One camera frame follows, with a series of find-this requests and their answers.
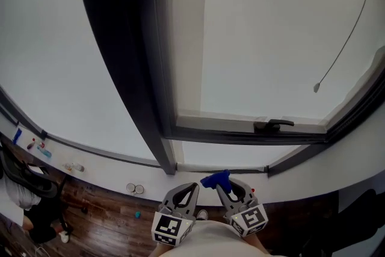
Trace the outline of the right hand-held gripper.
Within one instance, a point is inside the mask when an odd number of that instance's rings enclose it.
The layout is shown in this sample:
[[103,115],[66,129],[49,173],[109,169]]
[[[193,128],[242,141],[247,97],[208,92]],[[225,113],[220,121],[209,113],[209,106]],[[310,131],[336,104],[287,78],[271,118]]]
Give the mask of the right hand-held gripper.
[[268,217],[253,189],[239,179],[229,178],[229,182],[235,197],[221,185],[216,186],[218,197],[226,209],[225,219],[241,237],[261,231],[268,223]]

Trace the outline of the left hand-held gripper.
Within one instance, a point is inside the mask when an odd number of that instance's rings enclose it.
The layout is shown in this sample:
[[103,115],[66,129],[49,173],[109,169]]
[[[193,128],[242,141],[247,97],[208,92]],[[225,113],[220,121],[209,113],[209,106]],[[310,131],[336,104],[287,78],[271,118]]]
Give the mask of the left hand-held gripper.
[[158,243],[177,247],[192,231],[196,217],[194,211],[199,196],[195,182],[170,190],[155,212],[152,223],[152,239]]

